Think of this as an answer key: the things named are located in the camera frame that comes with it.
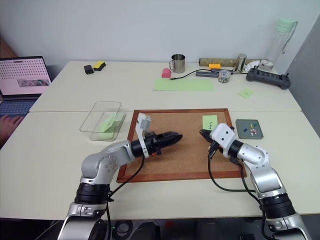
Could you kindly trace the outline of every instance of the black cable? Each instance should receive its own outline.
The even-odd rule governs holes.
[[[190,74],[193,74],[196,71],[209,71],[209,72],[211,72],[211,70],[209,70],[209,69],[198,69],[198,70],[194,70],[194,71],[188,73],[187,75],[184,75],[184,76],[181,76],[181,77],[171,77],[170,80],[183,79],[183,78],[189,76]]]
[[[115,194],[120,188],[122,188],[126,183],[128,183],[129,181],[131,181],[142,169],[142,167],[145,164],[145,156],[142,155],[142,159],[141,159],[141,164],[139,169],[131,176],[129,177],[126,181],[124,181],[120,186],[118,186],[114,191],[112,191],[109,195],[108,195],[108,201],[106,202],[106,215],[108,218],[108,238],[107,240],[111,239],[111,217],[110,217],[110,211],[109,211],[109,202],[112,202],[113,200],[111,199],[111,196],[113,194]]]
[[[211,158],[215,155],[217,149],[219,147],[219,144],[214,141],[211,146],[210,146],[210,150],[209,150],[209,154],[208,154],[208,172],[210,175],[210,178],[212,180],[212,182],[214,183],[214,185],[216,185],[218,188],[220,188],[221,190],[227,191],[227,192],[237,192],[237,193],[242,193],[242,192],[246,192],[246,189],[228,189],[228,188],[224,188],[223,186],[220,186],[216,180],[214,179],[214,176],[211,173]]]
[[[128,229],[125,231],[119,231],[118,228],[121,225],[127,225]],[[112,230],[112,237],[114,240],[126,240],[132,233],[133,228],[134,225],[131,220],[116,221]]]
[[[243,169],[242,165],[240,163],[238,165],[240,166],[241,180],[242,180],[244,188],[246,189],[247,193],[251,197],[253,197],[254,200],[256,200],[258,202],[259,206],[261,206],[261,203],[260,203],[259,199],[249,191],[249,188],[248,188],[247,183],[245,181],[244,169]],[[274,237],[270,237],[270,236],[266,235],[266,233],[265,233],[266,213],[265,213],[264,210],[261,210],[261,211],[262,211],[262,222],[261,222],[261,234],[262,234],[262,236],[267,240],[277,240]]]

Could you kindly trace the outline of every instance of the black electronic device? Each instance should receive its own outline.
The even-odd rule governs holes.
[[[261,71],[258,70],[257,67],[254,67],[248,71],[246,79],[249,82],[255,81],[266,84],[273,84],[279,86],[281,89],[288,89],[291,86],[291,81],[288,77],[288,74],[289,73],[287,73],[286,75],[278,75],[267,71]]]

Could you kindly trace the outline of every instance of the transparent plastic container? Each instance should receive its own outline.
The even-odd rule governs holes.
[[[271,46],[265,57],[261,60],[259,70],[272,70],[280,54],[284,54],[286,52],[288,42],[296,30],[297,24],[297,21],[279,18],[273,33]]]
[[[116,101],[97,101],[80,131],[93,141],[114,141],[126,117],[121,105]]]

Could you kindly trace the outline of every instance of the wooden frame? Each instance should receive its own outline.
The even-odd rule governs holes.
[[[135,127],[139,113],[151,114],[151,113],[224,113],[226,123],[228,126],[232,125],[229,111],[227,108],[213,108],[213,109],[152,109],[152,110],[134,110],[132,121],[128,133],[128,140],[132,141],[135,134]],[[131,175],[126,174],[127,165],[123,165],[119,169],[117,176],[117,182],[123,183],[128,180]],[[213,171],[215,178],[240,178],[240,168],[237,171]],[[160,174],[138,174],[131,182],[148,182],[148,181],[171,181],[171,180],[190,180],[190,179],[209,179],[208,172],[179,172],[179,173],[160,173]]]

